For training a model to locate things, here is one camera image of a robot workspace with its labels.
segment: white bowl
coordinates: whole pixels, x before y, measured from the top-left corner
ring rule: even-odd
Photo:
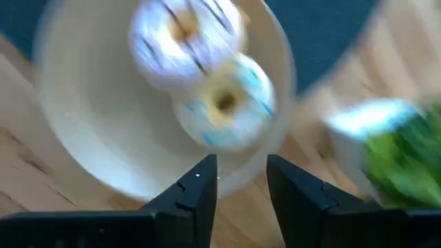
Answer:
[[[259,0],[236,3],[251,19],[249,55],[272,79],[278,113],[264,142],[241,154],[219,154],[219,196],[249,182],[278,149],[296,86],[289,44],[269,8]],[[127,31],[137,5],[53,1],[37,42],[37,92],[52,129],[81,166],[128,196],[150,200],[207,151],[179,126],[169,96],[135,69]]]

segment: donut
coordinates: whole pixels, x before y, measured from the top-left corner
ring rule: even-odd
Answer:
[[[188,91],[246,46],[242,14],[230,0],[156,0],[132,17],[130,51],[156,89]]]
[[[206,147],[238,151],[251,146],[276,111],[274,87],[251,58],[239,54],[226,73],[174,99],[183,129]]]

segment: white container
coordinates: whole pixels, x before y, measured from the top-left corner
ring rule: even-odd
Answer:
[[[359,189],[380,202],[363,172],[364,144],[369,136],[394,131],[418,114],[418,108],[402,99],[370,99],[326,120],[340,169]]]
[[[208,151],[176,122],[169,96],[150,88],[135,69],[127,31],[138,1],[54,2],[38,42],[37,87],[45,115],[89,173],[128,196],[150,200]],[[251,20],[249,55],[274,83],[278,113],[265,142],[218,156],[219,196],[245,185],[277,151],[296,87],[289,44],[269,8],[259,0],[235,2]]]

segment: glazed donut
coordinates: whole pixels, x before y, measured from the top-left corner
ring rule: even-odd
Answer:
[[[233,61],[246,29],[230,0],[153,0],[134,13],[129,44],[153,87],[183,91]]]
[[[275,109],[268,76],[242,54],[224,75],[174,100],[179,123],[197,143],[226,151],[251,146],[269,127]]]

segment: blue rug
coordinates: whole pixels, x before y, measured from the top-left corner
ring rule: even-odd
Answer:
[[[328,72],[364,27],[379,0],[266,0],[287,33],[297,94]],[[32,59],[32,41],[48,0],[0,0],[0,32]]]

